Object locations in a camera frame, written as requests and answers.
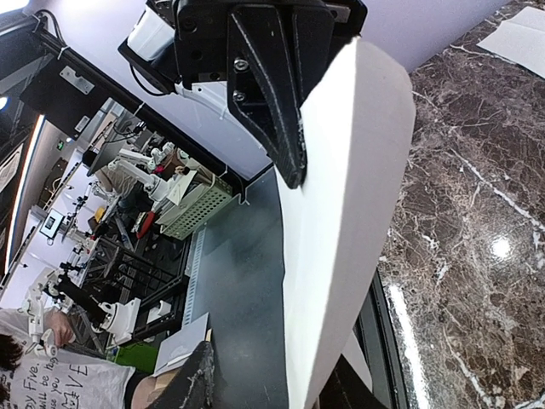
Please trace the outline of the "white letter sheet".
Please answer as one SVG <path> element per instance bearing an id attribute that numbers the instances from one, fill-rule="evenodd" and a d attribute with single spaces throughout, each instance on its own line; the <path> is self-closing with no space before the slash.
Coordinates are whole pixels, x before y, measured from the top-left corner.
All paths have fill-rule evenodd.
<path id="1" fill-rule="evenodd" d="M 416 119 L 407 71 L 362 38 L 343 47 L 301 107 L 307 174 L 278 180 L 284 236 L 289 405 L 317 400 L 353 326 L 387 236 Z"/>

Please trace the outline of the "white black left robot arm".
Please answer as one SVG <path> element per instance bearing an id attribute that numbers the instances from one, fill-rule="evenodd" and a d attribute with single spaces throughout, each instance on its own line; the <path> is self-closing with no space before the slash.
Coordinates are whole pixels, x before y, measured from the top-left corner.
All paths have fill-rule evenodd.
<path id="1" fill-rule="evenodd" d="M 118 50 L 156 96 L 225 83 L 293 189 L 307 173 L 301 106 L 367 14 L 360 1 L 149 1 Z"/>

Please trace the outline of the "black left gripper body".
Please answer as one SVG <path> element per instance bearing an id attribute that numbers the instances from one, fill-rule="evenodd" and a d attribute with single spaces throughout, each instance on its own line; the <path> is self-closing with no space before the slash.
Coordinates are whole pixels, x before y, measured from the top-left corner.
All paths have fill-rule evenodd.
<path id="1" fill-rule="evenodd" d="M 289 66 L 315 85 L 341 48 L 360 34 L 361 1 L 174 1 L 175 55 L 185 85 L 227 78 L 255 51 L 266 66 Z"/>

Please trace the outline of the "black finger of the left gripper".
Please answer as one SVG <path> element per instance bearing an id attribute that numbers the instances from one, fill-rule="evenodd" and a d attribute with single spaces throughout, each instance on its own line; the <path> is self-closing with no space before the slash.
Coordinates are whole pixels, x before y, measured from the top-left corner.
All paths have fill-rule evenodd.
<path id="1" fill-rule="evenodd" d="M 302 104 L 327 69 L 335 20 L 325 3 L 310 1 L 293 7 L 291 24 L 295 75 Z"/>
<path id="2" fill-rule="evenodd" d="M 240 4 L 228 13 L 229 111 L 265 148 L 286 186 L 295 189 L 307 159 L 288 45 L 272 5 Z"/>

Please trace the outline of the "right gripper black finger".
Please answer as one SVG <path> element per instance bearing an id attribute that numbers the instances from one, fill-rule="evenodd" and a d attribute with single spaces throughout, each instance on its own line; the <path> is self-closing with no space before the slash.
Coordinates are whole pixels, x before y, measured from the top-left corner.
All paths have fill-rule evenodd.
<path id="1" fill-rule="evenodd" d="M 148 408 L 211 408 L 214 394 L 214 349 L 202 341 L 176 369 L 159 375 Z"/>

